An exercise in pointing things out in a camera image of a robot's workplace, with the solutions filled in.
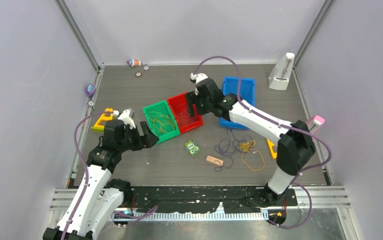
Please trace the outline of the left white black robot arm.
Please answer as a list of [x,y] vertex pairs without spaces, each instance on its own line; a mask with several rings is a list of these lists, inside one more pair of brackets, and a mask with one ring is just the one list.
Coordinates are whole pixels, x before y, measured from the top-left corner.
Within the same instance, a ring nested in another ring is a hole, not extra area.
[[44,240],[96,240],[119,206],[132,203],[131,184],[111,176],[126,151],[153,147],[159,138],[146,121],[140,122],[143,134],[130,120],[106,123],[99,144],[89,154],[80,186],[56,227],[48,227]]

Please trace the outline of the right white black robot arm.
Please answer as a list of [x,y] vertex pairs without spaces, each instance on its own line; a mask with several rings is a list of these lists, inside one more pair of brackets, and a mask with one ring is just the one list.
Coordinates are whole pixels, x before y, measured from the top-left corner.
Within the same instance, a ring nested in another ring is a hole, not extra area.
[[277,147],[277,168],[265,185],[265,200],[278,205],[285,199],[285,190],[315,154],[309,128],[304,121],[281,120],[256,107],[234,93],[224,95],[215,81],[205,74],[192,74],[195,89],[186,94],[191,116],[212,113],[237,123],[270,140]]

